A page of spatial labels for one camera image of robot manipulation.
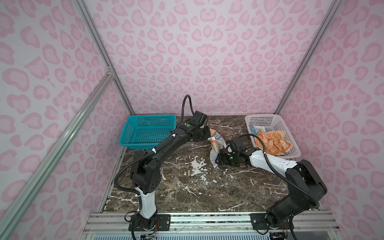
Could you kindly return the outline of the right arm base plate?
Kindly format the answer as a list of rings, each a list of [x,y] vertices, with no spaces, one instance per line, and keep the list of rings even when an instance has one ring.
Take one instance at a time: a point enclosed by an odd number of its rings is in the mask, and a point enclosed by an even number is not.
[[[280,220],[269,213],[253,213],[250,214],[251,224],[254,230],[279,230],[290,229],[287,219]]]

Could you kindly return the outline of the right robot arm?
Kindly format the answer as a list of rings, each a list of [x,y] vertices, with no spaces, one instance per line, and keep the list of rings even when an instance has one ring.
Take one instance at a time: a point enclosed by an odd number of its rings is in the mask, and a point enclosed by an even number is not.
[[[287,183],[289,193],[266,211],[265,222],[269,227],[278,228],[290,218],[320,206],[328,190],[309,161],[296,162],[270,155],[264,143],[261,147],[248,148],[242,137],[227,141],[226,152],[219,154],[215,162],[220,166],[261,168]]]

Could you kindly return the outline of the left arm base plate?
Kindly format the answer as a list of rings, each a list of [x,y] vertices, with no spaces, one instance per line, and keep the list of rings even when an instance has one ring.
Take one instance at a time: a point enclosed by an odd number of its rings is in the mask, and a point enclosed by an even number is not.
[[[149,219],[144,218],[141,214],[132,217],[130,220],[130,231],[169,231],[171,223],[171,215],[154,214]]]

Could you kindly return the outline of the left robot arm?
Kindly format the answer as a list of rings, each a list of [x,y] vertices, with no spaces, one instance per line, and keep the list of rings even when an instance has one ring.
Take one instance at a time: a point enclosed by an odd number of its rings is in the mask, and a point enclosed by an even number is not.
[[[189,120],[177,124],[165,140],[135,160],[131,180],[140,193],[139,215],[143,219],[149,220],[157,214],[155,191],[161,182],[161,167],[165,160],[186,143],[201,142],[211,137],[206,120],[206,114],[195,111]]]

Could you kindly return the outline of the rabbit striped towel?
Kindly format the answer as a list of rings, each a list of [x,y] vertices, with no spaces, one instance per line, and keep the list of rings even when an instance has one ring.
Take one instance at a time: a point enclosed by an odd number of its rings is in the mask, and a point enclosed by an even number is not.
[[[213,167],[216,168],[218,164],[216,163],[216,159],[220,153],[220,150],[227,147],[226,141],[221,136],[220,133],[218,133],[214,129],[210,129],[211,137],[208,138],[208,141],[211,143],[212,149],[210,151],[210,160],[213,164]]]

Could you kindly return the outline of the teal plastic basket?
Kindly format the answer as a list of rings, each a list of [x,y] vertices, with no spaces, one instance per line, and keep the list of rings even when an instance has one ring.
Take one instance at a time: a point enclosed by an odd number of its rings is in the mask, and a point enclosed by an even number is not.
[[[135,115],[125,122],[119,145],[131,150],[151,149],[165,140],[177,125],[175,115]]]

